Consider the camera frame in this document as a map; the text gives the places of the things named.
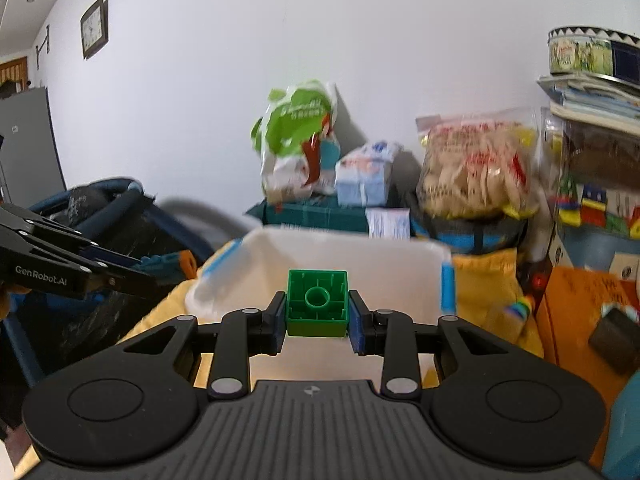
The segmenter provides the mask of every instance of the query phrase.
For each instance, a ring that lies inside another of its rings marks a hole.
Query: cardboard box
[[[555,267],[536,313],[545,359],[591,383],[606,404],[606,425],[590,461],[597,469],[602,466],[607,444],[611,406],[630,378],[615,373],[589,346],[602,303],[612,301],[631,303],[616,276]]]

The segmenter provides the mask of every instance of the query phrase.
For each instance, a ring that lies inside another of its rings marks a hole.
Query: green toy brick
[[[612,215],[607,213],[607,231],[611,233],[615,233],[617,235],[623,235],[624,237],[629,236],[629,227],[626,224],[625,218],[620,218],[619,216]]]
[[[349,322],[344,270],[291,269],[287,287],[287,333],[344,337]]]

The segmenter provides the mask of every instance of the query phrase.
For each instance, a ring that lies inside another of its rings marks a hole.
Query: snack bag
[[[251,132],[262,159],[262,191],[268,203],[293,202],[313,192],[335,193],[340,144],[334,135],[333,84],[312,80],[272,90],[269,107]]]
[[[529,196],[538,139],[533,111],[427,121],[417,121],[426,148],[417,195],[427,213],[445,218],[535,213],[536,201]]]

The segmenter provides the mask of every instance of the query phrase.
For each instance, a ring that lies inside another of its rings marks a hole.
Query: white plastic bin
[[[455,297],[451,254],[442,244],[264,227],[236,240],[203,270],[187,293],[187,310],[219,322],[240,308],[265,309],[277,291],[287,290],[289,269],[346,270],[349,289],[370,310],[391,308],[420,323],[436,323],[441,298],[450,312]],[[420,356],[423,373],[431,366],[431,356]],[[354,354],[348,337],[287,336],[278,356],[251,359],[252,382],[370,379],[378,387],[381,373],[382,358]]]

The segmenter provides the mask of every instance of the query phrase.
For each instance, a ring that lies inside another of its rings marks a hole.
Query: green plastic bag
[[[251,132],[262,159],[262,190],[269,203],[335,193],[335,87],[312,80],[272,90],[269,107]]]

